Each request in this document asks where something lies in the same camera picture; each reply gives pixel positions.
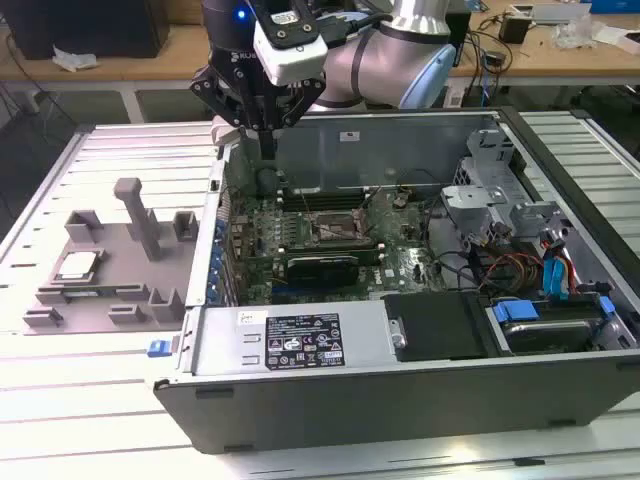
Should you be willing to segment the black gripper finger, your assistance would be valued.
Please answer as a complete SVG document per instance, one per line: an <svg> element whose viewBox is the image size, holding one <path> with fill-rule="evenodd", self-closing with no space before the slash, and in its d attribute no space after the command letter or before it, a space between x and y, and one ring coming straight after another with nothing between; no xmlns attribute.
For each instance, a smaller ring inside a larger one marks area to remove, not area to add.
<svg viewBox="0 0 640 480"><path fill-rule="evenodd" d="M321 78L311 78L286 86L267 85L267 159L274 160L276 133L294 126L326 88Z"/></svg>
<svg viewBox="0 0 640 480"><path fill-rule="evenodd" d="M197 72L191 91L228 125L253 131L262 160L268 159L268 130L247 71L232 67L224 78L211 65Z"/></svg>

